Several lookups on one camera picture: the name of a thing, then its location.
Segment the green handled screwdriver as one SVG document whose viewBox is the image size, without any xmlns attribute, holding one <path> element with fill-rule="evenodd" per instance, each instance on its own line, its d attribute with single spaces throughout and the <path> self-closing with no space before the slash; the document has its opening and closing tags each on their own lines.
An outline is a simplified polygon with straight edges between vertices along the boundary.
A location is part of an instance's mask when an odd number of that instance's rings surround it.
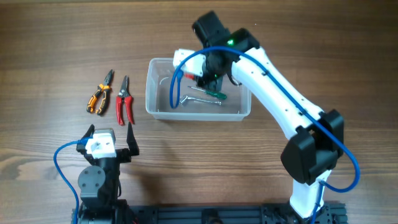
<svg viewBox="0 0 398 224">
<path fill-rule="evenodd" d="M 210 95 L 210 96 L 212 96 L 214 98 L 217 98 L 219 100 L 227 99 L 227 96 L 224 93 L 210 91 L 210 90 L 203 90 L 203 89 L 200 89 L 200 88 L 197 88 L 197 87 L 193 87 L 193 86 L 188 86 L 188 87 L 191 88 L 191 89 L 197 90 L 197 91 L 204 92 L 205 94 Z"/>
</svg>

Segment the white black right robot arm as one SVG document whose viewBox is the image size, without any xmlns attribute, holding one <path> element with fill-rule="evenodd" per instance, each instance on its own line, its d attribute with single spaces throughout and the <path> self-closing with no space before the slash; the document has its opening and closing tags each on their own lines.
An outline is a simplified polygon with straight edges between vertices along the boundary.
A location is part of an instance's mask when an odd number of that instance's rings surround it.
<svg viewBox="0 0 398 224">
<path fill-rule="evenodd" d="M 227 76 L 270 112 L 288 140 L 280 159 L 293 178 L 290 209 L 295 220 L 315 223 L 325 204 L 327 179 L 345 153 L 342 115 L 324 112 L 299 93 L 247 29 L 230 32 L 213 11 L 199 17 L 192 29 L 203 48 L 189 55 L 185 71 L 195 74 L 198 86 L 211 90 Z"/>
</svg>

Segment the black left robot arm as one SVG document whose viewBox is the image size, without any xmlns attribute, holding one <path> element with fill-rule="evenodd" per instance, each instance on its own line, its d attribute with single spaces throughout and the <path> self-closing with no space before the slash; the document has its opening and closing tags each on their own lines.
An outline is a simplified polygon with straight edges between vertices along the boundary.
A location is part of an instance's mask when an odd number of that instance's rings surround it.
<svg viewBox="0 0 398 224">
<path fill-rule="evenodd" d="M 127 127 L 127 147 L 115 148 L 116 137 L 112 128 L 89 127 L 76 144 L 76 151 L 90 163 L 78 177 L 81 204 L 73 212 L 72 223 L 132 223 L 139 220 L 120 199 L 120 165 L 130 163 L 139 155 L 132 124 Z"/>
</svg>

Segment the silver socket wrench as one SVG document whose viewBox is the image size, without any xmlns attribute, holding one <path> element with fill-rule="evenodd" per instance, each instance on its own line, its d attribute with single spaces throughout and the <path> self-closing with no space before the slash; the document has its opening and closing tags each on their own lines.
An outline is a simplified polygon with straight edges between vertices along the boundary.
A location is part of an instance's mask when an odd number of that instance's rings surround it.
<svg viewBox="0 0 398 224">
<path fill-rule="evenodd" d="M 184 96 L 181 97 L 180 104 L 184 105 L 184 104 L 187 104 L 189 101 L 197 101 L 197 102 L 200 102 L 200 103 L 208 103 L 208 104 L 218 105 L 218 106 L 222 105 L 222 102 L 220 102 L 220 101 L 204 100 L 204 99 L 201 99 L 201 98 L 195 98 L 193 96 L 188 96 L 188 95 L 184 95 Z"/>
</svg>

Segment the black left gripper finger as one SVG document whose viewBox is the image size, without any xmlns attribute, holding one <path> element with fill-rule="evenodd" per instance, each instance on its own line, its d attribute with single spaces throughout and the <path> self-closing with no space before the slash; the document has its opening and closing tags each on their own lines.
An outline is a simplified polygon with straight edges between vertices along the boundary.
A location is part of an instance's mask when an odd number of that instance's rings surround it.
<svg viewBox="0 0 398 224">
<path fill-rule="evenodd" d="M 126 142 L 128 145 L 128 149 L 130 152 L 131 156 L 138 156 L 139 155 L 139 146 L 137 145 L 137 141 L 134 137 L 134 132 L 132 129 L 132 123 L 129 122 L 128 123 L 128 127 L 127 127 L 127 138 L 126 138 Z"/>
<path fill-rule="evenodd" d="M 88 128 L 87 132 L 81 138 L 81 140 L 85 141 L 85 140 L 88 140 L 89 138 L 91 138 L 94 131 L 95 131 L 95 126 L 93 124 L 91 124 L 90 127 Z"/>
</svg>

